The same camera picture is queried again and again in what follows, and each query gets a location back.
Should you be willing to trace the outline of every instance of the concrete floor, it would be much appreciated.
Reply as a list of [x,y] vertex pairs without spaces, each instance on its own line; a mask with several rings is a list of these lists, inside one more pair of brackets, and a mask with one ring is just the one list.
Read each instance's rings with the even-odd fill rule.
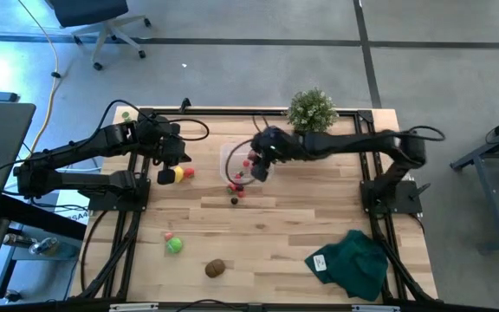
[[[58,28],[43,1],[25,3],[52,34],[67,33],[68,29]],[[499,0],[361,3],[371,40],[499,42]],[[129,4],[129,15],[146,13],[154,25],[152,29],[129,26],[127,33],[140,38],[359,40],[352,0],[131,0]],[[9,23],[0,14],[0,35],[39,36],[15,5],[0,0],[0,10],[14,17]],[[43,147],[86,137],[104,107],[117,98],[138,105],[179,105],[190,97],[197,106],[287,106],[295,92],[317,86],[339,107],[372,107],[361,47],[150,44],[144,45],[147,58],[140,60],[126,45],[108,44],[100,57],[105,67],[101,72],[89,62],[91,45],[56,47],[64,79],[40,142]],[[432,183],[422,202],[440,298],[499,308],[499,252],[481,256],[476,251],[476,244],[497,239],[491,214],[474,170],[455,173],[448,167],[482,144],[484,135],[499,124],[498,47],[372,49],[372,56],[382,107],[397,110],[400,126],[430,125],[448,136],[443,143],[427,144],[429,162],[413,173],[419,183]],[[17,92],[22,102],[38,106],[27,144],[42,124],[53,67],[46,43],[0,42],[0,90]],[[69,273],[71,268],[60,270]]]

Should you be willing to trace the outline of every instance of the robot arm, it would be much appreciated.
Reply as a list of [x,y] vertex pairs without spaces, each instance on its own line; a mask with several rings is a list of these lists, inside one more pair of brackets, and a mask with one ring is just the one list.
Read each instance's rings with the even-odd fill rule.
[[128,193],[135,195],[139,185],[133,172],[105,175],[55,170],[96,156],[113,157],[130,152],[162,162],[158,182],[172,183],[174,172],[169,167],[191,161],[185,154],[185,143],[179,138],[179,132],[180,125],[170,123],[162,116],[103,127],[86,140],[70,141],[66,146],[32,154],[13,172],[18,192],[25,198],[40,198],[56,189],[79,190],[89,198],[106,193],[115,197]]
[[265,181],[271,163],[288,160],[325,159],[333,153],[380,152],[389,155],[394,163],[384,178],[398,183],[410,169],[424,165],[424,140],[414,131],[396,133],[385,130],[380,133],[331,135],[328,133],[288,134],[277,127],[267,127],[254,136],[251,148],[257,153],[251,174]]

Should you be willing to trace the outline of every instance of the yellow cable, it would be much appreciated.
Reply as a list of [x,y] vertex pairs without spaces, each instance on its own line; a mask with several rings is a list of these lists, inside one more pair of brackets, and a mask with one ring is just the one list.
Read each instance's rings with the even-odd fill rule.
[[[53,54],[55,55],[55,72],[59,73],[59,57],[57,56],[57,51],[55,50],[55,47],[54,47],[53,43],[51,42],[51,39],[49,38],[48,33],[45,32],[45,30],[43,29],[42,25],[40,25],[40,23],[36,20],[36,18],[32,15],[32,13],[30,13],[30,11],[28,10],[28,8],[24,5],[23,1],[22,0],[18,0],[18,2],[26,10],[26,12],[28,12],[28,14],[30,15],[30,17],[32,17],[32,19],[34,20],[34,22],[36,22],[36,24],[38,25],[38,27],[42,30],[43,34],[45,35],[46,39],[48,39],[49,45],[53,49]],[[32,156],[32,153],[36,149],[36,145],[38,144],[38,141],[40,140],[40,137],[42,136],[43,132],[45,131],[45,128],[48,126],[49,118],[51,117],[51,111],[53,109],[53,99],[54,99],[54,96],[55,96],[55,88],[57,86],[57,79],[58,79],[57,77],[53,77],[53,85],[51,86],[51,93],[49,94],[48,111],[45,114],[45,120],[43,121],[42,128],[40,129],[40,131],[38,131],[38,134],[34,138],[34,142],[30,146],[30,154],[29,154],[29,156],[27,158],[29,158],[30,156]]]

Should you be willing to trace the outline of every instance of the yellow ball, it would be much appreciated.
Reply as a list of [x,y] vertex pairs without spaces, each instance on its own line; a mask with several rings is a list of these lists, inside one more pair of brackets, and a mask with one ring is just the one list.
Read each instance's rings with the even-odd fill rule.
[[174,183],[182,181],[184,178],[184,169],[181,166],[174,167]]

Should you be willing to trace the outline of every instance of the white sticker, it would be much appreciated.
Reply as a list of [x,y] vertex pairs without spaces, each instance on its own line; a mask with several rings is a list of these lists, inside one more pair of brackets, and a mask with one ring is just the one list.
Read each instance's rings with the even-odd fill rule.
[[315,270],[317,272],[327,270],[327,263],[325,262],[325,256],[323,255],[313,256],[313,262],[315,263]]

